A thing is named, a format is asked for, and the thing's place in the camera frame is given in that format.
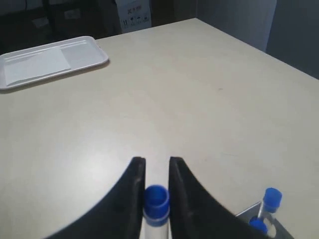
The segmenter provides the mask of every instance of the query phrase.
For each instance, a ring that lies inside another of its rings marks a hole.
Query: blue tube cap
[[[249,225],[252,226],[253,228],[259,230],[260,232],[262,232],[265,235],[268,232],[266,224],[264,224],[264,222],[261,220],[253,220],[253,221],[249,222]]]
[[[267,188],[264,196],[265,209],[270,213],[275,213],[280,206],[283,194],[276,188]]]
[[[159,227],[169,216],[169,193],[161,185],[152,185],[144,192],[144,217],[148,224]]]

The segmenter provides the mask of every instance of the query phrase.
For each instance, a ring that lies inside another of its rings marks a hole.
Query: white tray
[[[101,65],[108,55],[93,37],[81,36],[0,56],[0,90]]]

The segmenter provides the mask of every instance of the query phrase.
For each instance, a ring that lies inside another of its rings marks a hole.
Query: table surface
[[[0,94],[0,238],[40,239],[94,206],[133,156],[171,155],[233,213],[283,192],[318,238],[319,82],[198,19],[100,39],[110,63]]]

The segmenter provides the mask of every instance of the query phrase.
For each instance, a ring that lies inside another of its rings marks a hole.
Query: blue cap
[[[253,221],[249,222],[249,225],[251,225],[253,228],[259,230],[260,232],[262,232],[265,235],[268,232],[266,224],[264,224],[264,222],[261,220],[253,220]]]
[[[264,196],[265,210],[274,213],[280,206],[283,194],[276,188],[267,188]]]
[[[158,227],[167,222],[169,193],[161,185],[152,185],[144,192],[144,217],[148,224]]]

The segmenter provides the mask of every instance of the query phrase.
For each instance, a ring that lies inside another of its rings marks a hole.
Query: white table
[[[98,40],[108,66],[0,94],[0,238],[87,212],[133,156],[146,184],[185,159],[233,213],[283,192],[278,219],[318,238],[319,82],[191,19]]]

